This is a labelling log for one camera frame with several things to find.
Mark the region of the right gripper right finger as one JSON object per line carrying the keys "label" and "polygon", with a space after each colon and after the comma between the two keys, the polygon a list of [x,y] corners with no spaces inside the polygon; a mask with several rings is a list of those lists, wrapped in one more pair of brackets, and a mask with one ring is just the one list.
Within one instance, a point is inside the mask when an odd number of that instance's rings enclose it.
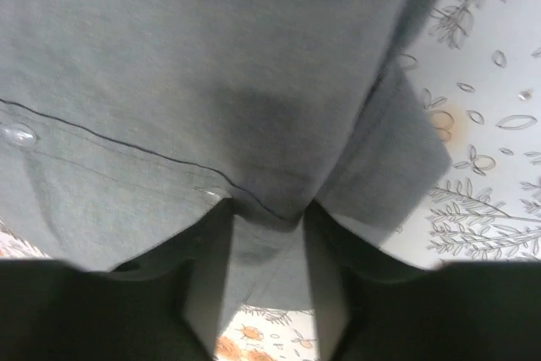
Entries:
{"label": "right gripper right finger", "polygon": [[336,222],[303,215],[309,285],[323,360],[537,360],[540,266],[402,263]]}

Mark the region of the grey long sleeve shirt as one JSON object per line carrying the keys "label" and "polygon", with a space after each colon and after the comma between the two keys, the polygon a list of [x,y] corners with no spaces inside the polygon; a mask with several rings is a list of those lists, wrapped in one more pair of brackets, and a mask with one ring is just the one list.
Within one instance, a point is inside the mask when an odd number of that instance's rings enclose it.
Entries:
{"label": "grey long sleeve shirt", "polygon": [[397,55],[435,0],[1,0],[1,220],[109,270],[237,208],[223,315],[305,310],[313,200],[375,242],[450,165]]}

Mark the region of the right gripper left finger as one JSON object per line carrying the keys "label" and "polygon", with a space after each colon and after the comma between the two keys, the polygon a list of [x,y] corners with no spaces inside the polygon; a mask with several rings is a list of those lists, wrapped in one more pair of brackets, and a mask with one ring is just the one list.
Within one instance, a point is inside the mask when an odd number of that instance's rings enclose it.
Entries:
{"label": "right gripper left finger", "polygon": [[109,272],[2,260],[4,360],[210,360],[219,334],[234,207]]}

